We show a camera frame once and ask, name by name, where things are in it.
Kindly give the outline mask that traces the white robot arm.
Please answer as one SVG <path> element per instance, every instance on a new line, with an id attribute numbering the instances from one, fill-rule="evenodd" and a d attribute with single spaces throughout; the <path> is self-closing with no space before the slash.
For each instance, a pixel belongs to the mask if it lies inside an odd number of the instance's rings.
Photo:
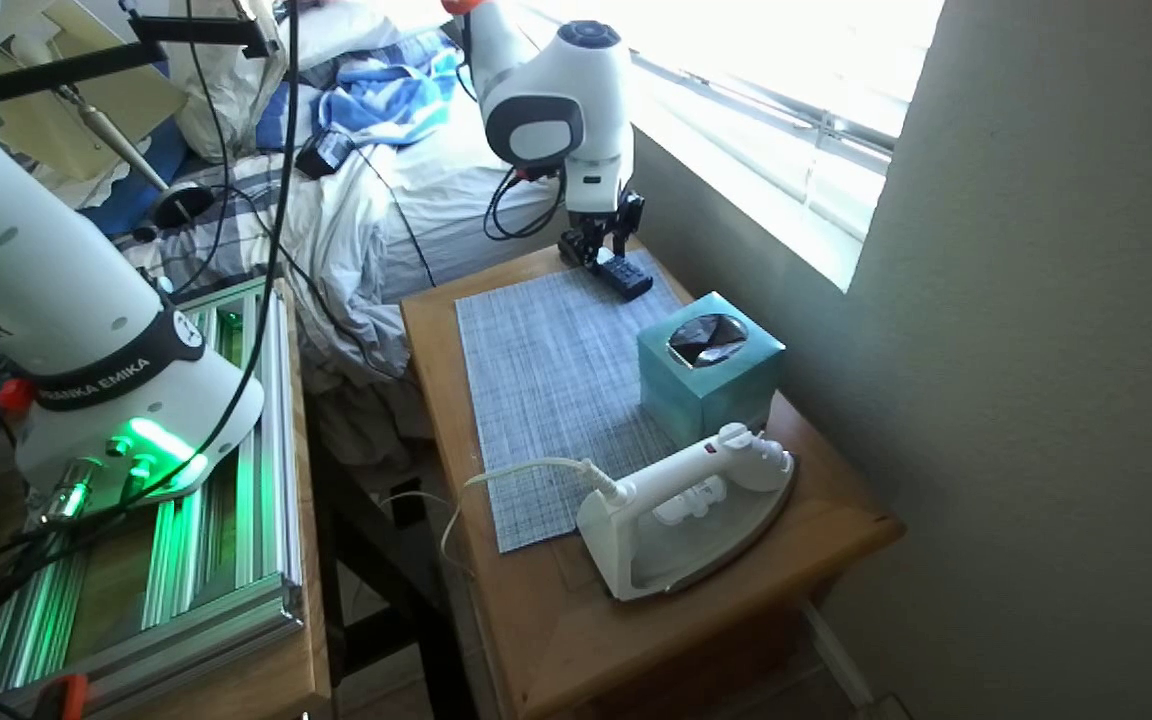
<path id="1" fill-rule="evenodd" d="M 563 180 L 563 258 L 630 271 L 613 224 L 630 212 L 630 49 L 602 21 L 568 21 L 531 51 L 499 0 L 446 0 L 462 16 L 492 153 Z M 263 390 L 160 302 L 110 236 L 0 150 L 0 351 L 31 390 L 18 465 L 53 491 L 119 448 L 133 491 L 190 491 L 258 430 Z"/>

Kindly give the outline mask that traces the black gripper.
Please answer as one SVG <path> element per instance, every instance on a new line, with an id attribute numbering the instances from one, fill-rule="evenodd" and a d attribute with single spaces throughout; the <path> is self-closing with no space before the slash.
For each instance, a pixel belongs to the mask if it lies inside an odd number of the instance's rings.
<path id="1" fill-rule="evenodd" d="M 574 212 L 561 233 L 561 258 L 574 268 L 602 268 L 625 258 L 630 241 L 642 233 L 644 197 L 625 194 L 613 212 Z"/>

